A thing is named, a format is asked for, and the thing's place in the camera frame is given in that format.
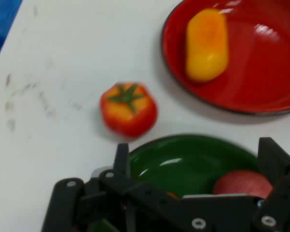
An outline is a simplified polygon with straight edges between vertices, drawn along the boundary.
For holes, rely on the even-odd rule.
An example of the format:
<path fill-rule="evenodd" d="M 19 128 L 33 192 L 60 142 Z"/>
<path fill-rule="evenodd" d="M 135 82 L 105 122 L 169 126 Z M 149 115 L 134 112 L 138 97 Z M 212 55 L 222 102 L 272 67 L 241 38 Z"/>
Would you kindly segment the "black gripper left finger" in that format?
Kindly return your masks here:
<path fill-rule="evenodd" d="M 68 178 L 54 185 L 42 231 L 182 232 L 181 209 L 165 191 L 130 179 L 129 146 L 118 144 L 112 169 L 87 183 Z"/>

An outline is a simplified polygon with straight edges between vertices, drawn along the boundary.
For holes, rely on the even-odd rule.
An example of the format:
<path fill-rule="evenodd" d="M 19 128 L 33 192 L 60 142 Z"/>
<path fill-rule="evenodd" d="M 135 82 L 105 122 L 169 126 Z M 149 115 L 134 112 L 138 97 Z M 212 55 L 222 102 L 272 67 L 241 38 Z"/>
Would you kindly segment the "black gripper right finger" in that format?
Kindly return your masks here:
<path fill-rule="evenodd" d="M 272 138 L 259 139 L 258 167 L 273 186 L 253 215 L 259 232 L 290 232 L 290 155 Z"/>

